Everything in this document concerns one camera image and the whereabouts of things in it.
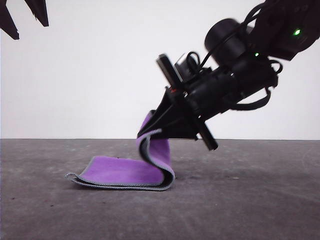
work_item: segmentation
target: gray concrete floor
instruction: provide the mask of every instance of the gray concrete floor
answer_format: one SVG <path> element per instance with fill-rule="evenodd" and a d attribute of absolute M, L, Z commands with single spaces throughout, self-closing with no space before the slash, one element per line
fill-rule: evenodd
<path fill-rule="evenodd" d="M 171 140 L 175 183 L 151 192 L 64 179 L 95 155 L 139 158 L 134 140 L 3 139 L 1 239 L 320 239 L 320 141 L 219 144 Z"/>

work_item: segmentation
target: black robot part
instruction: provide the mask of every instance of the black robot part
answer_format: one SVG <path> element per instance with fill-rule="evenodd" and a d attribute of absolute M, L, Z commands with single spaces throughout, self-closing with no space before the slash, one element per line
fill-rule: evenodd
<path fill-rule="evenodd" d="M 24 0 L 29 6 L 32 14 L 44 26 L 49 26 L 46 0 Z M 6 6 L 7 0 L 0 0 L 0 29 L 5 31 L 14 40 L 19 39 L 16 25 Z"/>
<path fill-rule="evenodd" d="M 196 52 L 184 55 L 174 66 L 165 54 L 160 55 L 157 63 L 170 87 L 138 136 L 162 129 L 154 138 L 197 140 L 199 133 L 209 150 L 216 149 L 205 121 L 227 110 L 250 111 L 269 102 L 269 88 L 278 85 L 283 67 L 268 56 L 291 60 L 319 38 L 319 4 L 317 0 L 266 0 L 242 23 L 231 18 L 216 23 L 206 35 L 208 54 L 202 62 Z M 248 26 L 253 20 L 255 26 Z M 215 70 L 204 67 L 210 56 L 219 64 Z M 262 89 L 264 98 L 239 104 Z"/>

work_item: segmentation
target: cloth fold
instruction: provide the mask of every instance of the cloth fold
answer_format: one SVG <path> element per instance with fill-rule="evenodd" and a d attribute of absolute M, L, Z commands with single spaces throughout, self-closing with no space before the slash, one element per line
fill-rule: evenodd
<path fill-rule="evenodd" d="M 146 116 L 141 127 L 151 118 Z M 136 139 L 136 145 L 143 160 L 94 156 L 80 174 L 69 172 L 65 175 L 72 182 L 91 188 L 113 190 L 150 190 L 168 189 L 175 173 L 171 168 L 168 139 L 152 139 L 160 133 L 157 129 Z"/>

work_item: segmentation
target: purple cloth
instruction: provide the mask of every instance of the purple cloth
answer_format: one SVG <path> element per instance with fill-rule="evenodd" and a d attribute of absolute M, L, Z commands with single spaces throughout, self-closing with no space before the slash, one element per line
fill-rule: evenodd
<path fill-rule="evenodd" d="M 151 116 L 150 112 L 142 127 Z M 161 129 L 137 138 L 136 145 L 143 160 L 94 156 L 82 173 L 69 172 L 65 177 L 76 184 L 92 188 L 166 190 L 172 185 L 175 173 L 171 168 L 168 139 L 152 139 L 152 135 L 159 132 Z"/>

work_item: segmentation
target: white backdrop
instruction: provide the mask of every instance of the white backdrop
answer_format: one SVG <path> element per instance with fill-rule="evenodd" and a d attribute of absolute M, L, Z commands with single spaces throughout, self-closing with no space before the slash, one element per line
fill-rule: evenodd
<path fill-rule="evenodd" d="M 1 33 L 1 137 L 135 138 L 167 85 L 158 55 L 203 58 L 214 23 L 242 21 L 261 1 L 47 0 L 46 28 L 8 1 L 20 40 Z M 266 107 L 207 121 L 216 138 L 320 139 L 320 41 L 282 62 Z"/>

